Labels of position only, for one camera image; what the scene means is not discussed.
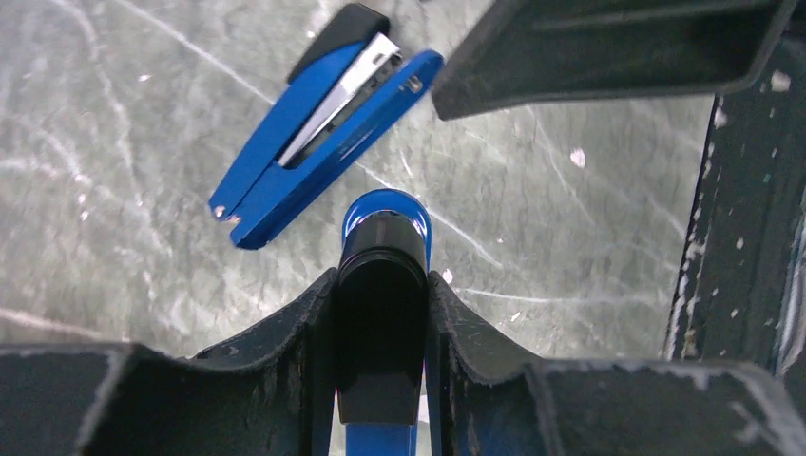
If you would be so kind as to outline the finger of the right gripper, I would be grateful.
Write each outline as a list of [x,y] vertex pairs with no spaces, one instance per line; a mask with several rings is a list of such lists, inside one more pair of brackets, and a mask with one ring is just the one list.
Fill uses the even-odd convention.
[[794,1],[495,1],[432,87],[453,120],[517,105],[750,85]]

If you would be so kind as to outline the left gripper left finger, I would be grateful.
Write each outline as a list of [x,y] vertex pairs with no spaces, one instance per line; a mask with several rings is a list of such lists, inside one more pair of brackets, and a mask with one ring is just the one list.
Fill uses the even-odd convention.
[[325,455],[334,407],[328,270],[197,355],[138,343],[1,348],[5,455]]

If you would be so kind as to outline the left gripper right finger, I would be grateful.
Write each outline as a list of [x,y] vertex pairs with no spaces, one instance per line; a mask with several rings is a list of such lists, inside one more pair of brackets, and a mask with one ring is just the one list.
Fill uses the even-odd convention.
[[436,455],[801,455],[786,389],[749,363],[546,359],[429,275]]

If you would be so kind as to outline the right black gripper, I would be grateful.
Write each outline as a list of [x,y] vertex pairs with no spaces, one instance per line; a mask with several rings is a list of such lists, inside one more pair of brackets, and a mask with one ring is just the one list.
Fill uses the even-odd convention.
[[805,320],[805,40],[714,101],[663,356],[782,371]]

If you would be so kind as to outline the blue stapler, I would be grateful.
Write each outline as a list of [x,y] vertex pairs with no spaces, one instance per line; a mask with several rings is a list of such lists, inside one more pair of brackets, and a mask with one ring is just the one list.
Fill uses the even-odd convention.
[[404,56],[390,27],[349,3],[299,58],[210,197],[214,218],[233,223],[236,247],[271,242],[427,93],[443,56]]
[[413,196],[370,191],[347,210],[331,292],[337,411],[348,455],[413,455],[432,224]]

